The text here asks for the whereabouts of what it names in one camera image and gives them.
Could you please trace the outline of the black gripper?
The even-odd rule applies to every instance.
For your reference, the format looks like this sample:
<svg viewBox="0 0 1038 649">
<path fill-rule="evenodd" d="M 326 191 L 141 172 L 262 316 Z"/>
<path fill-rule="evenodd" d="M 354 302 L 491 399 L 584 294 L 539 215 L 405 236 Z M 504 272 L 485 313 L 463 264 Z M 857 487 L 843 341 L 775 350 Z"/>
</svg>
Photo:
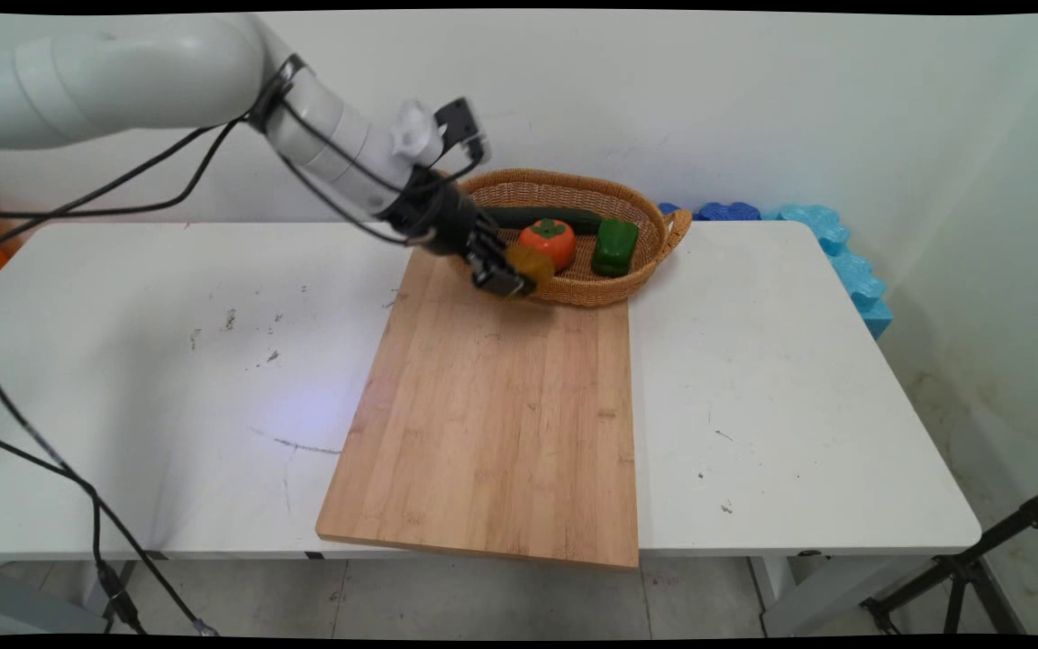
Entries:
<svg viewBox="0 0 1038 649">
<path fill-rule="evenodd" d="M 477 202 L 432 169 L 413 169 L 382 219 L 437 256 L 464 259 L 470 282 L 487 295 L 527 298 L 537 288 L 536 251 L 510 251 Z"/>
</svg>

